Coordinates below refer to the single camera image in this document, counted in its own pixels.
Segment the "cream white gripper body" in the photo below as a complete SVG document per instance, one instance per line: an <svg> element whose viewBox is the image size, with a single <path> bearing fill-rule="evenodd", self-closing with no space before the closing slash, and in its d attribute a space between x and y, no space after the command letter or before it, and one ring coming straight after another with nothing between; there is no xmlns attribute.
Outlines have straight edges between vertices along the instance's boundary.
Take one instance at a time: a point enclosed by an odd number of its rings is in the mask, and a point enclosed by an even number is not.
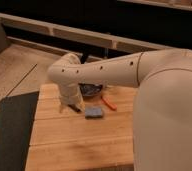
<svg viewBox="0 0 192 171"><path fill-rule="evenodd" d="M63 105L75 105L83 111L83 97L78 83L59 84L59 98Z"/></svg>

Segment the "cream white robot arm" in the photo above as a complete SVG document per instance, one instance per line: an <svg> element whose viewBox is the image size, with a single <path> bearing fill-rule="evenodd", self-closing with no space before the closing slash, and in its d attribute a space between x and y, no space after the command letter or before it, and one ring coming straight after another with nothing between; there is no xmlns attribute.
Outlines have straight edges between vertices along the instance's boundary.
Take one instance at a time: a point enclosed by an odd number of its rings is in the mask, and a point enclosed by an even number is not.
<svg viewBox="0 0 192 171"><path fill-rule="evenodd" d="M135 171L192 171L192 50L165 49L82 64L73 53L48 69L64 104L80 102L78 85L135 87Z"/></svg>

